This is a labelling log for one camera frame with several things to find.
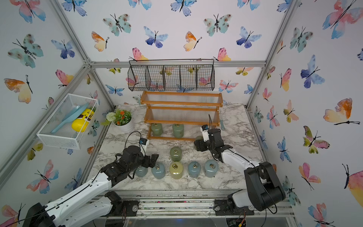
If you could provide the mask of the blue canister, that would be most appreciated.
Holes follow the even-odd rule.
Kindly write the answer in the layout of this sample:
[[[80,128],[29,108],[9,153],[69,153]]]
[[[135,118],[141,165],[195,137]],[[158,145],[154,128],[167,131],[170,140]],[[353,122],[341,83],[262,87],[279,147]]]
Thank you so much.
[[[156,162],[155,166],[152,168],[152,174],[156,179],[163,179],[166,174],[164,164],[161,162]]]
[[[137,169],[136,169],[136,172],[135,172],[135,175],[137,177],[145,177],[148,173],[148,168],[146,167],[143,167],[143,166],[139,166]]]
[[[208,178],[213,178],[216,176],[219,170],[219,165],[215,160],[208,160],[204,165],[204,173]]]
[[[197,161],[192,161],[188,165],[188,173],[189,176],[192,178],[197,178],[200,175],[201,172],[201,166],[200,163]]]

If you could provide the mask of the yellow canister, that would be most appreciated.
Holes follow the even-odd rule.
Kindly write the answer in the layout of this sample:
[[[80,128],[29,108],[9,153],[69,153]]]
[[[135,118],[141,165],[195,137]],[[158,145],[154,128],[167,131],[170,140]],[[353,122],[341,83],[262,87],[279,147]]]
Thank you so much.
[[[175,180],[179,180],[182,178],[183,176],[183,165],[181,162],[172,162],[170,167],[169,167],[169,172],[170,175],[173,179]]]

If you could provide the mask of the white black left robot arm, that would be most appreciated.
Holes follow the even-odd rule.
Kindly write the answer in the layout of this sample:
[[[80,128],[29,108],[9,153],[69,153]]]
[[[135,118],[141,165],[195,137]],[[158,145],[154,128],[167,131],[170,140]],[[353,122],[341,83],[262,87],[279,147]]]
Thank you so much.
[[[46,205],[33,205],[24,219],[4,226],[20,223],[24,227],[81,227],[101,216],[135,217],[139,202],[124,200],[111,188],[127,178],[133,179],[139,167],[156,165],[159,155],[145,156],[143,149],[143,145],[125,148],[123,153],[115,155],[115,161],[103,166],[80,187]]]

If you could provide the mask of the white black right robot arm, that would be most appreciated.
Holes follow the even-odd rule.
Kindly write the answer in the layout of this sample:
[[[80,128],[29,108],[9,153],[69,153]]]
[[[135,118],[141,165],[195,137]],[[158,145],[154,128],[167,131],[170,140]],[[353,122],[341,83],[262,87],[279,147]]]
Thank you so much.
[[[251,215],[254,210],[269,209],[286,198],[281,182],[269,162],[252,161],[238,153],[232,146],[224,144],[221,130],[203,125],[202,139],[194,141],[197,151],[209,151],[212,157],[244,174],[246,189],[228,195],[224,205],[216,204],[219,212]]]

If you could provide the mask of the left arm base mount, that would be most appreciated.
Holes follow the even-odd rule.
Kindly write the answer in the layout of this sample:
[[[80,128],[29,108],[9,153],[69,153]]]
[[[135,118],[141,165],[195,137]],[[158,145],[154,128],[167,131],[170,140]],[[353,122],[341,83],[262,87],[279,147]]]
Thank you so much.
[[[101,199],[94,202],[94,207],[101,212],[101,217],[136,217],[140,202],[125,200],[115,191],[107,192]]]

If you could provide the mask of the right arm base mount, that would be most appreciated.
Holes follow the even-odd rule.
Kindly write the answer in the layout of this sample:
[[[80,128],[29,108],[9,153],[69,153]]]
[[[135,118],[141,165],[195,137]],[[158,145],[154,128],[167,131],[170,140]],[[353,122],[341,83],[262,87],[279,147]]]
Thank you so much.
[[[237,207],[231,199],[214,200],[213,211],[216,216],[231,216],[231,215],[254,215],[254,208],[249,206]]]

